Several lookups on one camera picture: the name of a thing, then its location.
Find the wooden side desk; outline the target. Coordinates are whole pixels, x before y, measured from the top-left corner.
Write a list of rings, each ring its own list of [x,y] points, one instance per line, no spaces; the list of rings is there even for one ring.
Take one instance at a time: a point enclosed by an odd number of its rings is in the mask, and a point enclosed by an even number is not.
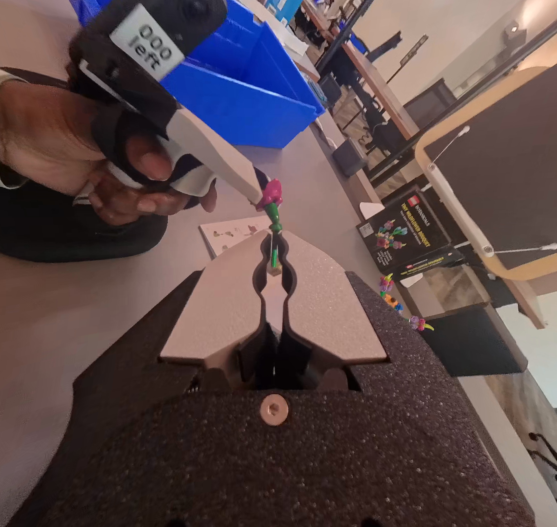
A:
[[[337,28],[335,28],[334,31],[329,30],[329,23],[312,1],[303,0],[301,7],[310,18],[311,22],[316,25],[317,30],[324,39],[331,43],[339,34],[339,30]],[[363,77],[364,82],[372,89],[375,97],[383,106],[383,109],[386,110],[390,116],[390,120],[397,127],[398,131],[407,141],[410,141],[410,139],[419,132],[419,128],[389,87],[391,80],[393,80],[405,66],[399,66],[397,71],[386,81],[367,57],[359,52],[351,42],[344,44],[343,50]],[[404,145],[400,155],[397,155],[396,159],[391,160],[390,157],[385,158],[371,169],[368,177],[371,180],[372,186],[374,188],[378,187],[405,167],[413,158],[412,148],[412,143]]]

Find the square wall tag sign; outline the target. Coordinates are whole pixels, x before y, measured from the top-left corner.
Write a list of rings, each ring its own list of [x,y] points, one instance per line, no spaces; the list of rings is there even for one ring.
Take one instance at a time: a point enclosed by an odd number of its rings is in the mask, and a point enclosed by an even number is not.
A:
[[[408,62],[414,58],[417,52],[421,49],[421,47],[428,41],[429,36],[424,34],[421,38],[412,46],[410,50],[404,55],[404,57],[400,60],[400,67],[404,67],[408,64]]]

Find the green lego stem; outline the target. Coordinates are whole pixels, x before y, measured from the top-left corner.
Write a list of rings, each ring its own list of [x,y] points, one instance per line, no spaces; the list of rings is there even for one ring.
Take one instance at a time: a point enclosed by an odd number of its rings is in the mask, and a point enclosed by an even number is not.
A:
[[[269,226],[271,231],[271,249],[267,272],[269,275],[276,277],[282,273],[282,264],[279,259],[279,240],[280,233],[282,232],[282,224],[277,203],[271,202],[267,204],[265,206],[265,211],[271,221]]]

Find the person's left hand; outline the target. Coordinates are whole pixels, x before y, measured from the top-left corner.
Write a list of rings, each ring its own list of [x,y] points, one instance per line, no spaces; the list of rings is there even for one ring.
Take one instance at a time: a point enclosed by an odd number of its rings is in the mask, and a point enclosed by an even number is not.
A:
[[[77,196],[90,187],[90,205],[113,226],[185,209],[190,196],[174,189],[135,190],[105,169],[91,133],[98,112],[99,105],[92,100],[1,72],[1,188],[17,189],[33,181]]]

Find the black light stand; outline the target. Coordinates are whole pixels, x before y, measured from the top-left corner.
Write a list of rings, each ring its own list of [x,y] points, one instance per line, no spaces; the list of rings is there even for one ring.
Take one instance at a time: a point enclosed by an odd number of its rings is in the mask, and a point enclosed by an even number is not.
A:
[[[331,58],[336,54],[337,50],[344,47],[352,34],[352,28],[358,19],[363,16],[375,0],[363,0],[359,7],[346,20],[344,27],[340,29],[339,34],[330,43],[328,50],[320,57],[317,62],[317,71],[322,72]]]

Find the small black device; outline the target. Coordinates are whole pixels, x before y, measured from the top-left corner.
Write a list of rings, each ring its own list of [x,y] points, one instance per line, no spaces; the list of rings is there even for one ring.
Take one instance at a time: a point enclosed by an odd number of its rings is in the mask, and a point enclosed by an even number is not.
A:
[[[342,96],[341,86],[338,85],[333,74],[329,73],[322,76],[317,85],[323,94],[325,109],[333,109]]]

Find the magenta lego flower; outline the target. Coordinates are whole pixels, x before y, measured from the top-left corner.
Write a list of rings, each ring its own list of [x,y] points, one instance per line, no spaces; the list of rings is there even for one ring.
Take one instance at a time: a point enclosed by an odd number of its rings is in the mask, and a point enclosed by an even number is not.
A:
[[[275,204],[277,208],[282,204],[282,185],[276,178],[269,181],[262,190],[262,198],[257,204],[257,208],[264,210],[269,204]]]

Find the wood edged black board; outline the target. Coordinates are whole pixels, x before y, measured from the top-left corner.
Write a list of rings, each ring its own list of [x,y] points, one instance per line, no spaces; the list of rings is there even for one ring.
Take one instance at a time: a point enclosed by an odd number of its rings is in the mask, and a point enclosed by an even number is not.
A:
[[[415,160],[492,273],[556,272],[556,66],[504,78],[425,133]]]

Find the lego instruction booklet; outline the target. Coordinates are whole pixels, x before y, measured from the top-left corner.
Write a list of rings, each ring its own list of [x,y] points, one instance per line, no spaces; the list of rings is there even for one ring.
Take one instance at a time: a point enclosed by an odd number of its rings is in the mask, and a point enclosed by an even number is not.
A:
[[[201,224],[198,226],[211,259],[250,238],[260,231],[267,231],[271,221],[265,213],[242,219]]]

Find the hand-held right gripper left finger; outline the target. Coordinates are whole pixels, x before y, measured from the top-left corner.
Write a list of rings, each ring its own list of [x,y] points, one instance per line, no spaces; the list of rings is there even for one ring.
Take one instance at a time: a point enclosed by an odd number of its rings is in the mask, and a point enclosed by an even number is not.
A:
[[[263,230],[225,250],[202,271],[160,358],[220,369],[230,384],[249,383],[264,345],[271,234]]]

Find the large blue plastic bin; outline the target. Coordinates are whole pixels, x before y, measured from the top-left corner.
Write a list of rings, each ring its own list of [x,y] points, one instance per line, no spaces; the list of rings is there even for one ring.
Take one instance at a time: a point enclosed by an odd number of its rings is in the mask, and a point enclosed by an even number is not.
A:
[[[232,145],[282,149],[324,106],[267,23],[236,0],[69,0],[70,48],[100,85],[164,128],[171,98]]]

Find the large black block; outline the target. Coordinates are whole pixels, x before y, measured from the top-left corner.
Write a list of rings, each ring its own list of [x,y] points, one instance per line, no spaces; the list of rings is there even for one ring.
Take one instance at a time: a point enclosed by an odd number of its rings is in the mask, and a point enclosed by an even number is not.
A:
[[[470,305],[426,319],[421,336],[451,377],[523,373],[528,366],[491,304]]]

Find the black office chair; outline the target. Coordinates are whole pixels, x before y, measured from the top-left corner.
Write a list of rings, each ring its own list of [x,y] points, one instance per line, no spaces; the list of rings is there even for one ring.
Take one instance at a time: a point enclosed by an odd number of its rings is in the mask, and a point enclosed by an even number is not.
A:
[[[404,108],[419,129],[428,126],[434,119],[450,107],[457,98],[440,78],[434,84],[408,101]]]

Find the black lego set box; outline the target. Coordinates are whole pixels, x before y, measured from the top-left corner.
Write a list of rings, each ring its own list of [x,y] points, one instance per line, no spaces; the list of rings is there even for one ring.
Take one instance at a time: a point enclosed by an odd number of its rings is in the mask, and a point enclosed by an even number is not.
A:
[[[383,276],[401,281],[463,261],[421,192],[414,186],[356,227]]]

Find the dark grey cube device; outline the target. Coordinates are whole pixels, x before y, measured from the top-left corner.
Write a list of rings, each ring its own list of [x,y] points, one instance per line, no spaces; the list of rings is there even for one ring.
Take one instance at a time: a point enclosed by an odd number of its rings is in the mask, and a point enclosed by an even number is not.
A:
[[[351,138],[347,138],[339,144],[331,153],[333,162],[337,166],[339,172],[347,179],[355,176],[359,171],[363,170],[368,158],[360,144]]]

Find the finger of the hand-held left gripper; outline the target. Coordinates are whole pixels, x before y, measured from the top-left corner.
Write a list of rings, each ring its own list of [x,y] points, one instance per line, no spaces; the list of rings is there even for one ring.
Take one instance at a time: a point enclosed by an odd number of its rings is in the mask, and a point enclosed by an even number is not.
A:
[[[181,174],[179,161],[189,154],[200,166],[172,179],[172,189],[190,196],[205,196],[215,177],[227,182],[251,203],[262,199],[254,166],[235,147],[186,108],[176,111],[166,127],[165,148],[173,170]]]

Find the lego flower bouquet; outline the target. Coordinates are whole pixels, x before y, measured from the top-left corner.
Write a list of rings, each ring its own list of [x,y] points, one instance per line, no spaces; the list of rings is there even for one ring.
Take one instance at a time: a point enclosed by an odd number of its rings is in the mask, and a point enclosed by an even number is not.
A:
[[[380,277],[379,281],[379,295],[380,297],[391,307],[393,308],[400,316],[403,314],[403,305],[389,293],[394,286],[393,274],[390,273],[388,275],[383,275]],[[434,327],[428,324],[424,319],[418,317],[416,315],[412,315],[410,318],[405,319],[409,325],[418,331],[425,331],[430,330],[434,331]]]

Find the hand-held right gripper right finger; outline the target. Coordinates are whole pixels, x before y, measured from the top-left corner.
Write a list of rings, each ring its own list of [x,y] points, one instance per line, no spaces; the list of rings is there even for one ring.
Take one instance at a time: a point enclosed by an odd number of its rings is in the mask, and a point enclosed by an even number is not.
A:
[[[332,257],[291,232],[279,242],[282,333],[277,374],[285,388],[317,388],[332,371],[333,385],[358,388],[351,367],[384,364],[388,355],[347,272]]]

